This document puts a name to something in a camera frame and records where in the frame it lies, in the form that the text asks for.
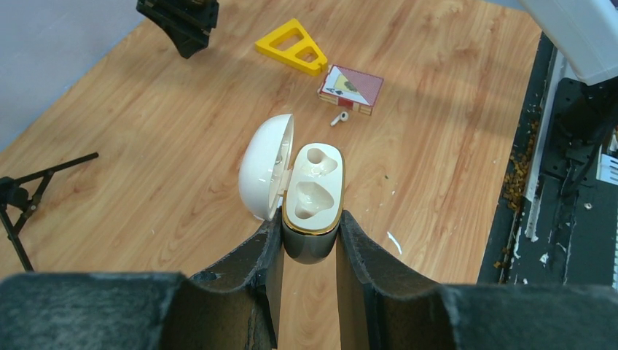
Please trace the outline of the white gold-trimmed earbud case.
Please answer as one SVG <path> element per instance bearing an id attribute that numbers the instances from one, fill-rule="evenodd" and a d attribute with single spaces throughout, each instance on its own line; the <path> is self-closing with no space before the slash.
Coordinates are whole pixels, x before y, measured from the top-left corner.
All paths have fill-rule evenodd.
<path id="1" fill-rule="evenodd" d="M 273 220 L 279 211 L 283 245 L 299 263 L 310 265 L 331 252 L 343 212 L 345 161 L 325 143 L 292 152 L 294 117 L 280 114 L 264 121 L 246 148 L 238 174 L 245 207 Z"/>

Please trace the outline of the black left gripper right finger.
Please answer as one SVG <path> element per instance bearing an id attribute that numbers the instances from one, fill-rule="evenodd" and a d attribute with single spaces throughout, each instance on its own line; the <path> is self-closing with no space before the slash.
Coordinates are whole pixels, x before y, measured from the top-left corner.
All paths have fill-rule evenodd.
<path id="1" fill-rule="evenodd" d="M 349 211 L 336 244 L 343 349 L 615 349 L 617 292 L 440 284 L 373 241 Z"/>

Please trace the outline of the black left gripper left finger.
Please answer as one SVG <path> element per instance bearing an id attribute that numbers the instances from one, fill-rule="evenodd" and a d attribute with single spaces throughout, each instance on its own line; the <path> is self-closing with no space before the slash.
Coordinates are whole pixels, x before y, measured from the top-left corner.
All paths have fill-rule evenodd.
<path id="1" fill-rule="evenodd" d="M 274 349 L 281 212 L 193 276 L 20 273 L 1 283 L 3 349 Z"/>

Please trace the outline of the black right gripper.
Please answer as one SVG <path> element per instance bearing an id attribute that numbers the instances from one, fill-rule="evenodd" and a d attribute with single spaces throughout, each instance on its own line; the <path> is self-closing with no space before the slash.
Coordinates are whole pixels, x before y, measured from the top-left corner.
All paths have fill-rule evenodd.
<path id="1" fill-rule="evenodd" d="M 217 0 L 138 0 L 136 10 L 161 28 L 185 59 L 204 50 L 216 28 Z"/>

